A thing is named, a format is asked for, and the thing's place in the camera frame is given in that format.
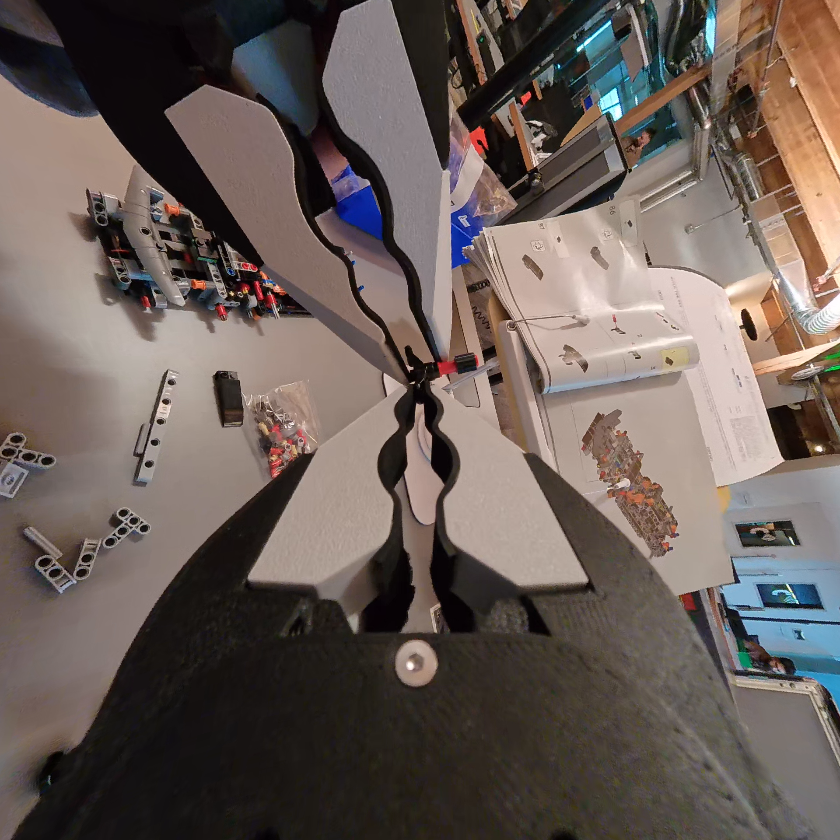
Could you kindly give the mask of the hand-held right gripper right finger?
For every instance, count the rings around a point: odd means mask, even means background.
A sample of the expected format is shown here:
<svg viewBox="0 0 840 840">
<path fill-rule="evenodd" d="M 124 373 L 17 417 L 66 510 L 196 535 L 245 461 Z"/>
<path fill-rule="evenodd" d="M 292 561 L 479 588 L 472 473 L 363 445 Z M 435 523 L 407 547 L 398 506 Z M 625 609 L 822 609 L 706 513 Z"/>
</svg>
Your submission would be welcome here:
<svg viewBox="0 0 840 840">
<path fill-rule="evenodd" d="M 498 602 L 585 589 L 590 579 L 532 470 L 532 458 L 434 384 L 423 386 L 436 501 L 434 591 L 451 632 Z"/>
</svg>

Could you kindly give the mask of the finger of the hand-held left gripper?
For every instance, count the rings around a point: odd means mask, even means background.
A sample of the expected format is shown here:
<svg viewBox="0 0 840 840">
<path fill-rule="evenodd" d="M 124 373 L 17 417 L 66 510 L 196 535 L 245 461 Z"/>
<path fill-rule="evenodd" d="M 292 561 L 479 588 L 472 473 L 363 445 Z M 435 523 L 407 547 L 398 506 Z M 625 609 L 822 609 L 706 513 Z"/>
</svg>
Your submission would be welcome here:
<svg viewBox="0 0 840 840">
<path fill-rule="evenodd" d="M 387 252 L 433 357 L 448 357 L 452 321 L 448 94 L 443 4 L 345 8 L 322 71 L 336 142 L 373 186 Z"/>
<path fill-rule="evenodd" d="M 165 115 L 266 273 L 374 367 L 408 382 L 387 327 L 360 297 L 350 259 L 310 212 L 303 163 L 276 114 L 257 101 L 203 86 Z"/>
</svg>

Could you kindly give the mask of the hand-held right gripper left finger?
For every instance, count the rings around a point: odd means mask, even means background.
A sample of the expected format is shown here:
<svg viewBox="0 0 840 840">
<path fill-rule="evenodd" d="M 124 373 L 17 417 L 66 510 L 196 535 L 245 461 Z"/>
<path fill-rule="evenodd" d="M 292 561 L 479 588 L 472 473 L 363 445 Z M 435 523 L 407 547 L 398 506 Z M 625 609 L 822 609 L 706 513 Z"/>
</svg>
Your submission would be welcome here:
<svg viewBox="0 0 840 840">
<path fill-rule="evenodd" d="M 366 632 L 399 632 L 414 597 L 396 493 L 407 466 L 415 392 L 398 386 L 306 467 L 248 583 L 337 602 Z"/>
</svg>

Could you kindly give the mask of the person's left forearm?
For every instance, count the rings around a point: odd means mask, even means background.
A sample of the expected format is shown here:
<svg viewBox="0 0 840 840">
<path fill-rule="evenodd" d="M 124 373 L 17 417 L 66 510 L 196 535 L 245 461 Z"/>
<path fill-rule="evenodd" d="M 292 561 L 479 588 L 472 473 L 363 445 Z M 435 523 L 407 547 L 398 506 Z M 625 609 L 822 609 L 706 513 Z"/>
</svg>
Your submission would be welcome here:
<svg viewBox="0 0 840 840">
<path fill-rule="evenodd" d="M 1 74 L 26 96 L 54 110 L 77 118 L 98 115 L 62 45 L 2 28 Z"/>
</svg>

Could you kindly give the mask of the partly built lego model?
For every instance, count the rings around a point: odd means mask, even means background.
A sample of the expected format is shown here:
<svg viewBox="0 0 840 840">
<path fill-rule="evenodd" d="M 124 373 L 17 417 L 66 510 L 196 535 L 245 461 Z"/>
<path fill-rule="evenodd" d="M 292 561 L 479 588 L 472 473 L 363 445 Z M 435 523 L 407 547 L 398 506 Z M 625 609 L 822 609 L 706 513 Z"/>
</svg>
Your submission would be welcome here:
<svg viewBox="0 0 840 840">
<path fill-rule="evenodd" d="M 185 205 L 168 202 L 140 166 L 124 198 L 86 190 L 86 199 L 112 284 L 145 313 L 193 305 L 223 322 L 230 312 L 253 322 L 311 316 Z"/>
</svg>

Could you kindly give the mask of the black sloped lego brick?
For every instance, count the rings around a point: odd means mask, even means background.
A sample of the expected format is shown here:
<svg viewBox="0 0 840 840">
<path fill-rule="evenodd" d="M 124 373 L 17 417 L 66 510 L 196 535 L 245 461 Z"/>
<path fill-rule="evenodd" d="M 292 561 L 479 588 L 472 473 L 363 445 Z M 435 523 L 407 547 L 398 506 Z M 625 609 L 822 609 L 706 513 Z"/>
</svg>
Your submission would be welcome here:
<svg viewBox="0 0 840 840">
<path fill-rule="evenodd" d="M 220 424 L 223 427 L 242 427 L 245 409 L 238 374 L 235 371 L 216 371 L 213 388 Z"/>
</svg>

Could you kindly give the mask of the light grey bent lego beam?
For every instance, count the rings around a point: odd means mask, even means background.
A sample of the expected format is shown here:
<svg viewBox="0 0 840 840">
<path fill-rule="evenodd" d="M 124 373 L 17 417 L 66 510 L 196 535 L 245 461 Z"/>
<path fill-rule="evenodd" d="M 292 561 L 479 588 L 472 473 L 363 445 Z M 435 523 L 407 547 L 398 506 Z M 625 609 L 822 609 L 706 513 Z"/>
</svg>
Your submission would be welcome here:
<svg viewBox="0 0 840 840">
<path fill-rule="evenodd" d="M 101 539 L 84 539 L 72 569 L 47 554 L 37 558 L 34 568 L 58 594 L 62 594 L 89 578 L 101 548 Z"/>
</svg>

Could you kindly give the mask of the person's left hand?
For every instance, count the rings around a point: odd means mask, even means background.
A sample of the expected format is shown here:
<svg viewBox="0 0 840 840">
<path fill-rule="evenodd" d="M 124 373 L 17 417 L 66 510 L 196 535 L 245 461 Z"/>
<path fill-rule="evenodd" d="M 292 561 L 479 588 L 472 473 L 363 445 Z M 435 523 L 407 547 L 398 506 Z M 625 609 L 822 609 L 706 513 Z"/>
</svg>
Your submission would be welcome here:
<svg viewBox="0 0 840 840">
<path fill-rule="evenodd" d="M 336 146 L 333 138 L 325 125 L 319 125 L 310 136 L 311 147 L 318 158 L 318 162 L 332 182 L 350 166 L 346 156 Z"/>
</svg>

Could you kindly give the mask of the blue storage bin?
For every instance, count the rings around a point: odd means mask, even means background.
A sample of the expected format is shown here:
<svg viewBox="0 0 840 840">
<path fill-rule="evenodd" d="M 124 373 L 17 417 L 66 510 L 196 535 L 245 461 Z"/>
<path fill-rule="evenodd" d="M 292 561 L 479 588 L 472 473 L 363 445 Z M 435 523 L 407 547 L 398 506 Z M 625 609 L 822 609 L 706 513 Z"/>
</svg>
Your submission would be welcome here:
<svg viewBox="0 0 840 840">
<path fill-rule="evenodd" d="M 451 266 L 456 268 L 469 259 L 463 256 L 463 248 L 472 245 L 473 239 L 484 227 L 478 212 L 478 171 L 462 169 L 455 189 L 450 194 L 451 202 Z M 376 201 L 373 188 L 347 166 L 331 180 L 331 187 L 337 203 L 337 214 L 346 223 L 380 240 L 382 234 L 382 213 Z"/>
</svg>

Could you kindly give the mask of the white book stand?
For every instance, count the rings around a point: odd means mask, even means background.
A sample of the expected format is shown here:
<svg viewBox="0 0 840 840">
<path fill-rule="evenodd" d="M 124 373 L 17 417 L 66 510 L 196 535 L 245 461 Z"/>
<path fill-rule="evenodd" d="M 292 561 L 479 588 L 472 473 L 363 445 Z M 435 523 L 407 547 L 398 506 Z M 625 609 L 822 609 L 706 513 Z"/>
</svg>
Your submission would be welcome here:
<svg viewBox="0 0 840 840">
<path fill-rule="evenodd" d="M 463 405 L 438 379 L 420 392 L 408 381 L 404 392 L 388 393 L 396 398 L 397 431 L 380 450 L 378 473 L 384 478 L 394 466 L 405 479 L 415 519 L 439 523 L 458 545 L 479 536 L 498 543 L 496 532 L 548 532 L 556 517 L 532 469 L 544 463 L 527 460 L 479 409 Z"/>
</svg>

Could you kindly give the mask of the open instruction booklet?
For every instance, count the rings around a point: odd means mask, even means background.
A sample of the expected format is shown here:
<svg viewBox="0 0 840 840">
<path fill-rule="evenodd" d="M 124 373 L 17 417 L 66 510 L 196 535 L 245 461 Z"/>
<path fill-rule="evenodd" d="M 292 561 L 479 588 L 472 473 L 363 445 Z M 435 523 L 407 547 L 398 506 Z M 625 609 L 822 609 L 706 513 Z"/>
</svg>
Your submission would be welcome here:
<svg viewBox="0 0 840 840">
<path fill-rule="evenodd" d="M 465 255 L 525 354 L 541 455 L 677 595 L 734 582 L 718 488 L 778 466 L 727 292 L 650 266 L 635 197 L 485 228 Z"/>
</svg>

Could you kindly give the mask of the black pole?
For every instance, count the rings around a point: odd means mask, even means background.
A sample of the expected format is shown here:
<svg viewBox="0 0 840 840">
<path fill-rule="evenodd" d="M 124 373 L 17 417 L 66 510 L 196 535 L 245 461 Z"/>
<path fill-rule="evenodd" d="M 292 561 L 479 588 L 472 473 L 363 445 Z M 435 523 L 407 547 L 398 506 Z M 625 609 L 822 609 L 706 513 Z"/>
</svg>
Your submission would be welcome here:
<svg viewBox="0 0 840 840">
<path fill-rule="evenodd" d="M 473 90 L 458 108 L 468 130 L 475 130 L 531 84 L 562 44 L 584 31 L 591 21 L 612 13 L 618 2 L 527 2 L 503 31 L 508 51 L 501 66 Z"/>
</svg>

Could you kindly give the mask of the grey flat panel device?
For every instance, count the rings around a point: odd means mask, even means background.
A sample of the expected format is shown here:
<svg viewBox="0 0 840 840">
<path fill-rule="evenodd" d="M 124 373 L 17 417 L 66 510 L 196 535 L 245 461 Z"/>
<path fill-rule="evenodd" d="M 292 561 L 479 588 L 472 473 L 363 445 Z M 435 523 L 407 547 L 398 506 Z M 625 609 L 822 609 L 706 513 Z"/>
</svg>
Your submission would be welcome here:
<svg viewBox="0 0 840 840">
<path fill-rule="evenodd" d="M 517 202 L 510 217 L 528 221 L 603 203 L 630 169 L 614 120 L 603 114 L 509 189 Z"/>
</svg>

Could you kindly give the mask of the dark printed cardboard box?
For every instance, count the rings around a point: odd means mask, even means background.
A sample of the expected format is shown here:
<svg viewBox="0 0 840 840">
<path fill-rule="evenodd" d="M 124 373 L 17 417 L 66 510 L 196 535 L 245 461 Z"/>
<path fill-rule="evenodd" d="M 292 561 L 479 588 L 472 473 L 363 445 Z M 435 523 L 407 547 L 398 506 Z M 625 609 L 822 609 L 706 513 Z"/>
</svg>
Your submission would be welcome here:
<svg viewBox="0 0 840 840">
<path fill-rule="evenodd" d="M 729 688 L 728 670 L 718 652 L 716 638 L 712 632 L 707 610 L 700 598 L 700 592 L 694 591 L 679 596 L 689 619 L 693 623 L 701 641 L 706 646 L 714 666 L 719 673 L 725 687 Z"/>
</svg>

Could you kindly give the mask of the silver ventilation duct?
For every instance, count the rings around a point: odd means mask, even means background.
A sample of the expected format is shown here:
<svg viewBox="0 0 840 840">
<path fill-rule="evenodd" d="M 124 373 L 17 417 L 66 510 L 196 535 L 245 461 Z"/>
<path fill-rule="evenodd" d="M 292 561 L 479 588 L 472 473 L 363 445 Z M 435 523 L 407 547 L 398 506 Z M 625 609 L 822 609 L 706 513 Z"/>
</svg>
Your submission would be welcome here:
<svg viewBox="0 0 840 840">
<path fill-rule="evenodd" d="M 810 334 L 828 334 L 839 327 L 839 295 L 823 308 L 817 300 L 802 259 L 777 267 L 775 276 L 782 298 L 795 321 Z"/>
</svg>

